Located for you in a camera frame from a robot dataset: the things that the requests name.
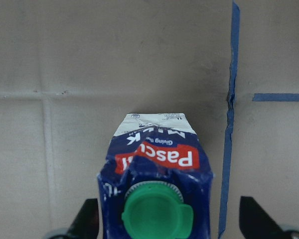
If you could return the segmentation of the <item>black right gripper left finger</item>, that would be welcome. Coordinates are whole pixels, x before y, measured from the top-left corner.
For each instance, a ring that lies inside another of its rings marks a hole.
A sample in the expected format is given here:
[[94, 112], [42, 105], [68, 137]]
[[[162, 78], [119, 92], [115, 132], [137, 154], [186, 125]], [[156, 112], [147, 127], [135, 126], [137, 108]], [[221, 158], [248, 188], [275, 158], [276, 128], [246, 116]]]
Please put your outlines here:
[[86, 199], [66, 236], [69, 239], [96, 239], [99, 234], [98, 200]]

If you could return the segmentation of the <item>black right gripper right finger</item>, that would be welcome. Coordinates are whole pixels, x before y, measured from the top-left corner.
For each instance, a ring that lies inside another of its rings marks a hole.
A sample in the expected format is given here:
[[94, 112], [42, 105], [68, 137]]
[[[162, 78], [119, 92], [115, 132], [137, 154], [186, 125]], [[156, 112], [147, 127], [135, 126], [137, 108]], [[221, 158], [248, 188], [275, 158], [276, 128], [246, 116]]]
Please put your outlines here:
[[299, 231], [283, 230], [253, 197], [242, 196], [239, 228], [246, 239], [299, 239]]

